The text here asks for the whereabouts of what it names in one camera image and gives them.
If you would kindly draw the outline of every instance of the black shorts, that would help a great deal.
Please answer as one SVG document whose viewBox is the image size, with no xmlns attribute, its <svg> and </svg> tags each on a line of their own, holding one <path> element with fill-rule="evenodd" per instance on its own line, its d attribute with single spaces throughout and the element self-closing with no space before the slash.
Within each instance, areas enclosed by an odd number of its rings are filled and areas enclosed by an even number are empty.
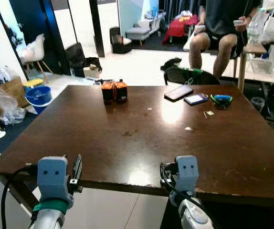
<svg viewBox="0 0 274 229">
<path fill-rule="evenodd" d="M 209 38 L 209 48 L 208 50 L 219 50 L 219 42 L 222 39 L 223 36 L 227 35 L 216 35 L 210 31 L 205 31 L 205 33 L 208 35 Z M 232 48 L 231 52 L 231 59 L 237 58 L 243 49 L 242 42 L 241 42 L 241 35 L 239 33 L 233 33 L 234 35 L 237 36 L 237 44 Z"/>
</svg>

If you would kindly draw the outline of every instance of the red cloth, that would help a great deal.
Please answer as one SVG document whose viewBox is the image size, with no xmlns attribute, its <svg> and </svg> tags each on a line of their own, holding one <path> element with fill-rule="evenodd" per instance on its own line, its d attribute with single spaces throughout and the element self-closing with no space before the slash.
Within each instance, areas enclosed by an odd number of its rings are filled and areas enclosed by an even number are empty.
<svg viewBox="0 0 274 229">
<path fill-rule="evenodd" d="M 199 22 L 198 16 L 194 14 L 192 17 L 181 17 L 173 20 L 166 33 L 165 39 L 162 44 L 165 44 L 169 36 L 182 37 L 185 35 L 185 25 L 196 25 Z"/>
</svg>

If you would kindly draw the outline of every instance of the curtain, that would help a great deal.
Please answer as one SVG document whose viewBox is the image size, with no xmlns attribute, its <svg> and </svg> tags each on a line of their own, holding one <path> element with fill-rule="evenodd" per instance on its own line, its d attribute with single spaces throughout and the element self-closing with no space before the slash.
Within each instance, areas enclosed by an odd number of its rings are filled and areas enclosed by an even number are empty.
<svg viewBox="0 0 274 229">
<path fill-rule="evenodd" d="M 193 14 L 198 12 L 198 2 L 198 0 L 165 0 L 164 11 L 167 13 L 167 24 L 183 10 L 189 10 Z"/>
</svg>

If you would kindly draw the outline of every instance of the man sitting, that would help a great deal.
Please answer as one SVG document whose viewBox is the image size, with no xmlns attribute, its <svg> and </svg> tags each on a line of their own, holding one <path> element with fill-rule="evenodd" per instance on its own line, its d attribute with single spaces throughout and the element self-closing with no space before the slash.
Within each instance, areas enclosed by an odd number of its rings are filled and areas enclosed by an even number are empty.
<svg viewBox="0 0 274 229">
<path fill-rule="evenodd" d="M 229 59 L 234 59 L 243 50 L 247 42 L 246 28 L 260 4 L 260 0 L 200 0 L 198 25 L 205 25 L 205 31 L 197 34 L 190 43 L 190 67 L 201 69 L 200 53 L 218 49 L 213 76 L 219 79 Z M 243 23 L 234 25 L 234 20 L 242 20 Z"/>
</svg>

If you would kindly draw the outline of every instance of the table surface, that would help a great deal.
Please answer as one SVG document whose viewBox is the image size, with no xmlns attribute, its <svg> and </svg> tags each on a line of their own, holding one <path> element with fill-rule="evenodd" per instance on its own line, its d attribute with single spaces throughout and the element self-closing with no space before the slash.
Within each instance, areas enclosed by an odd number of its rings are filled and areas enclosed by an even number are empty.
<svg viewBox="0 0 274 229">
<path fill-rule="evenodd" d="M 164 99 L 170 89 L 131 86 L 125 103 L 104 105 L 99 86 L 68 86 L 0 156 L 0 174 L 64 154 L 72 171 L 81 154 L 84 187 L 166 195 L 160 162 L 194 155 L 199 197 L 274 201 L 274 130 L 238 89 L 193 86 L 194 94 L 232 95 L 227 110 L 172 103 Z"/>
</svg>

